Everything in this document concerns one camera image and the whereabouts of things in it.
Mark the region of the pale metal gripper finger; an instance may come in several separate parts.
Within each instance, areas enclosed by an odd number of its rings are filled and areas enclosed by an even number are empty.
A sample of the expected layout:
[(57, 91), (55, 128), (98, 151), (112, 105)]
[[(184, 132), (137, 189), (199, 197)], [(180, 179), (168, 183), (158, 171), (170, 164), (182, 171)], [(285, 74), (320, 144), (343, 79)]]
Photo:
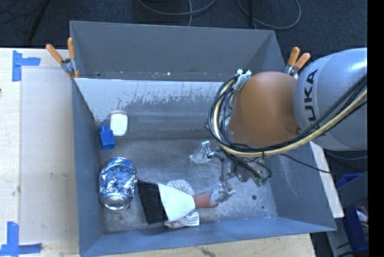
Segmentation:
[(218, 205), (228, 200), (233, 194), (236, 193), (236, 189), (229, 182), (220, 182), (211, 190), (209, 197), (210, 205)]
[(197, 165), (205, 164), (210, 161), (212, 153), (211, 142), (203, 141), (200, 146), (189, 155), (189, 159)]

